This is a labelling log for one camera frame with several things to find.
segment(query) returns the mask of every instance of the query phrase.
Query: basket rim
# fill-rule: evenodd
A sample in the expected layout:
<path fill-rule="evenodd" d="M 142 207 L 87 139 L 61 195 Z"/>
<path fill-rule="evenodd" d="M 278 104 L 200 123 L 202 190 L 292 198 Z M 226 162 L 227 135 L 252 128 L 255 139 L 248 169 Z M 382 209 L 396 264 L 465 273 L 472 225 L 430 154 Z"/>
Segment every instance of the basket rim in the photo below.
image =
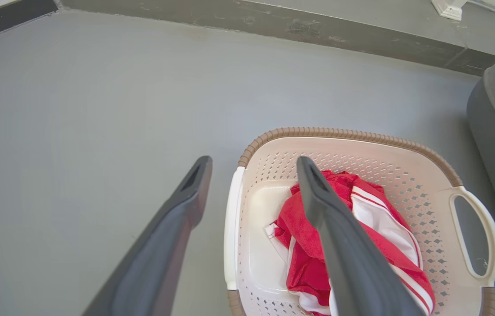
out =
<path fill-rule="evenodd" d="M 422 154 L 429 160 L 431 160 L 440 170 L 444 173 L 448 181 L 453 187 L 462 186 L 462 180 L 456 171 L 442 158 L 439 154 L 434 152 L 434 150 L 418 144 L 411 140 L 404 140 L 402 138 L 397 138 L 393 136 L 388 136 L 384 134 L 376 134 L 370 132 L 361 132 L 358 130 L 350 129 L 338 129 L 338 128 L 323 128 L 323 127 L 287 127 L 287 128 L 277 128 L 265 132 L 258 138 L 255 138 L 249 146 L 244 150 L 241 158 L 239 159 L 239 167 L 247 167 L 249 160 L 253 154 L 264 144 L 267 144 L 271 140 L 276 140 L 278 138 L 285 137 L 323 137 L 323 138 L 337 138 L 343 140 L 360 140 L 363 142 L 370 142 L 376 144 L 384 144 L 388 146 L 394 146 L 403 148 L 406 150 L 411 150 L 418 154 Z"/>

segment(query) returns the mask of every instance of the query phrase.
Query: red and white jacket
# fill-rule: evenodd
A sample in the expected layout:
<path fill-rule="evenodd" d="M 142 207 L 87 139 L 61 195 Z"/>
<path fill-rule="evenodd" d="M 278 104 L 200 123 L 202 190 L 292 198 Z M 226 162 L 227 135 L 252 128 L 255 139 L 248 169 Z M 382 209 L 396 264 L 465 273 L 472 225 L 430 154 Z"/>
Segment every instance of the red and white jacket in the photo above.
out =
<path fill-rule="evenodd" d="M 423 272 L 416 238 L 401 214 L 388 202 L 384 188 L 357 175 L 322 172 L 339 198 L 384 255 L 408 292 L 428 316 L 434 309 L 434 292 Z M 300 186 L 291 188 L 279 218 L 265 228 L 277 252 L 287 264 L 287 289 L 298 295 L 300 306 L 316 316 L 332 315 L 342 306 L 329 308 L 331 286 L 319 234 L 308 222 Z"/>

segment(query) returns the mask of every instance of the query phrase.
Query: white furniture leg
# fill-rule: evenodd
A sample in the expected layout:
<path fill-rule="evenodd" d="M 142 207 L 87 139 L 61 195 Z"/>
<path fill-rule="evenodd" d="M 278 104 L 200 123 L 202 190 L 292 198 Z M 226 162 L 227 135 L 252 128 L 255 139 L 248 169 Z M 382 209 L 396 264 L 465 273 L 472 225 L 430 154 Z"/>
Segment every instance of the white furniture leg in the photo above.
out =
<path fill-rule="evenodd" d="M 430 0 L 440 16 L 452 20 L 462 20 L 462 6 L 468 0 Z"/>

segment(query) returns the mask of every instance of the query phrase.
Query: beige laundry basket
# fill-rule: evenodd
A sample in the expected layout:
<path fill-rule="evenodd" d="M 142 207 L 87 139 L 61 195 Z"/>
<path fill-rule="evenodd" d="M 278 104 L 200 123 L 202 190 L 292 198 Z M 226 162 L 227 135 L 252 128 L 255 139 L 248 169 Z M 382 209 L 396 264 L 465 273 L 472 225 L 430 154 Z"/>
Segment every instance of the beige laundry basket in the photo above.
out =
<path fill-rule="evenodd" d="M 409 140 L 332 128 L 279 128 L 254 140 L 233 176 L 225 220 L 224 269 L 234 316 L 305 316 L 288 293 L 286 265 L 264 226 L 276 220 L 296 160 L 309 156 L 320 170 L 348 171 L 384 186 L 388 200 L 416 236 L 424 271 L 435 292 L 434 315 L 495 314 L 495 223 L 452 167 Z M 479 276 L 466 252 L 454 199 L 476 210 L 489 245 L 488 269 Z"/>

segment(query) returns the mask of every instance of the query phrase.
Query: red stripe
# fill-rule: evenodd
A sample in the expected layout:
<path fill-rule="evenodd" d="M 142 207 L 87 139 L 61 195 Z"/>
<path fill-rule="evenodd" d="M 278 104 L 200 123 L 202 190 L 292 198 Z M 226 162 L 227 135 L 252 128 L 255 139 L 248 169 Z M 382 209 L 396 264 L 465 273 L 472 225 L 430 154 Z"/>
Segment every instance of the red stripe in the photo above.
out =
<path fill-rule="evenodd" d="M 384 210 L 386 210 L 386 212 L 388 212 L 388 214 L 390 214 L 390 211 L 386 208 L 386 206 L 384 206 L 384 205 L 382 205 L 382 204 L 380 204 L 380 203 L 378 203 L 378 202 L 375 202 L 375 201 L 373 201 L 373 200 L 370 200 L 370 198 L 367 198 L 367 197 L 365 197 L 365 196 L 362 196 L 361 194 L 358 194 L 358 193 L 356 193 L 356 192 L 354 192 L 354 191 L 352 192 L 352 194 L 354 194 L 354 195 L 356 195 L 356 196 L 360 196 L 361 198 L 363 198 L 363 199 L 365 199 L 365 200 L 367 200 L 367 201 L 369 201 L 369 202 L 372 202 L 372 203 L 376 204 L 377 206 L 380 206 L 381 208 L 383 208 Z M 412 238 L 412 241 L 413 241 L 413 247 L 416 249 L 416 254 L 417 254 L 417 263 L 419 264 L 419 267 L 420 267 L 420 268 L 423 268 L 423 266 L 422 266 L 422 262 L 421 262 L 421 258 L 420 258 L 420 256 L 419 256 L 419 249 L 417 248 L 417 244 L 416 244 L 416 242 L 415 242 L 415 237 L 414 237 L 414 236 L 413 236 L 413 234 L 412 234 L 409 230 L 407 230 L 405 227 L 404 227 L 404 229 L 405 229 L 405 231 L 406 231 L 406 232 L 408 232 L 409 236 L 411 236 L 411 238 Z"/>
<path fill-rule="evenodd" d="M 424 306 L 426 307 L 426 309 L 428 310 L 429 314 L 432 313 L 432 310 L 430 309 L 430 307 L 428 306 L 428 304 L 425 302 L 425 300 L 423 299 L 423 297 L 421 295 L 419 295 L 411 286 L 409 286 L 409 284 L 407 284 L 404 279 L 400 278 L 401 282 L 408 287 L 408 289 L 413 293 L 415 294 L 415 296 L 417 296 L 417 298 L 419 300 L 421 300 L 421 302 L 424 304 Z"/>

